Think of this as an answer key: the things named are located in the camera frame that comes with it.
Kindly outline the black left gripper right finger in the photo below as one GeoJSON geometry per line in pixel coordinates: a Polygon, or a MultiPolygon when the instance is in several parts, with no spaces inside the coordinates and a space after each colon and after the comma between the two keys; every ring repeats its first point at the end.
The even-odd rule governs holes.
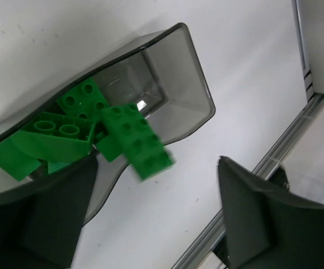
{"type": "Polygon", "coordinates": [[[231,268],[324,268],[324,204],[218,161],[231,268]]]}

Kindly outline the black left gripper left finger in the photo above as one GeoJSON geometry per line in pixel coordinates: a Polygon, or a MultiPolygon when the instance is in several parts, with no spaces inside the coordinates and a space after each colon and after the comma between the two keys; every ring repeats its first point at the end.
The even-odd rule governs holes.
{"type": "Polygon", "coordinates": [[[90,155],[0,194],[0,268],[70,268],[98,171],[90,155]]]}

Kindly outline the green curved lego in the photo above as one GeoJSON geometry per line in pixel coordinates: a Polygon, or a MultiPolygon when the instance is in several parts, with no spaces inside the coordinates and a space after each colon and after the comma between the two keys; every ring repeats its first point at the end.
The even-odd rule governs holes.
{"type": "Polygon", "coordinates": [[[92,120],[43,112],[0,142],[0,168],[21,181],[42,160],[75,162],[91,152],[95,126],[92,120]]]}

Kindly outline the green L-shaped lego plate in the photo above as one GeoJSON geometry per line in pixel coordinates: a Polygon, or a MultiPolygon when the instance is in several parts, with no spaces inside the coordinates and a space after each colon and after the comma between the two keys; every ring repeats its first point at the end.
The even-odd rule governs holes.
{"type": "Polygon", "coordinates": [[[107,161],[124,155],[142,180],[174,164],[136,104],[103,108],[97,112],[97,117],[105,131],[96,135],[95,147],[107,161]]]}

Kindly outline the dark grey translucent container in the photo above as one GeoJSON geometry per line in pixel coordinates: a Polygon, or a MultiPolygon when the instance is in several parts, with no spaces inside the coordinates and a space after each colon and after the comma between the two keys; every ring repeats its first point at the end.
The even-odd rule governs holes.
{"type": "MultiPolygon", "coordinates": [[[[0,119],[0,142],[43,112],[66,115],[57,100],[88,78],[94,79],[110,106],[136,104],[165,148],[194,133],[215,113],[189,28],[180,22],[167,30],[135,38],[37,100],[29,101],[0,119]]],[[[98,151],[95,137],[105,130],[99,120],[94,122],[92,150],[87,156],[72,163],[42,160],[41,166],[21,181],[0,168],[0,194],[39,182],[93,155],[98,161],[98,171],[84,219],[84,224],[88,223],[105,204],[124,169],[131,168],[133,175],[142,180],[124,155],[109,162],[98,151]]]]}

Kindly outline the green 2x2 lego brick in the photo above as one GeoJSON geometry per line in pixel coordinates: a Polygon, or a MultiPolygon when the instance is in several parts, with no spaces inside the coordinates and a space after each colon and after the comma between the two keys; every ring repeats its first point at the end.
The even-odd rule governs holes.
{"type": "Polygon", "coordinates": [[[93,121],[98,121],[100,111],[110,106],[92,78],[70,89],[57,103],[66,115],[93,121]]]}

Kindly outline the aluminium front rail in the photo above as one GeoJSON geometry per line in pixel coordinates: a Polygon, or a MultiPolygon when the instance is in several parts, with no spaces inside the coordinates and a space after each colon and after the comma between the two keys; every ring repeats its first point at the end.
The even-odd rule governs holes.
{"type": "Polygon", "coordinates": [[[217,166],[222,208],[175,268],[324,268],[324,94],[315,94],[254,170],[217,166]]]}

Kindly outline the aluminium side rail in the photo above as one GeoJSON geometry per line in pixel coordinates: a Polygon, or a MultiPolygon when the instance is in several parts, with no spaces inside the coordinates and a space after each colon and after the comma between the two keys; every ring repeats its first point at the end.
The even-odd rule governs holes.
{"type": "Polygon", "coordinates": [[[304,85],[306,89],[307,101],[310,101],[314,95],[313,80],[312,80],[312,69],[309,61],[308,50],[306,40],[304,36],[304,27],[302,23],[302,11],[300,1],[292,0],[294,20],[297,31],[299,53],[303,70],[304,85]]]}

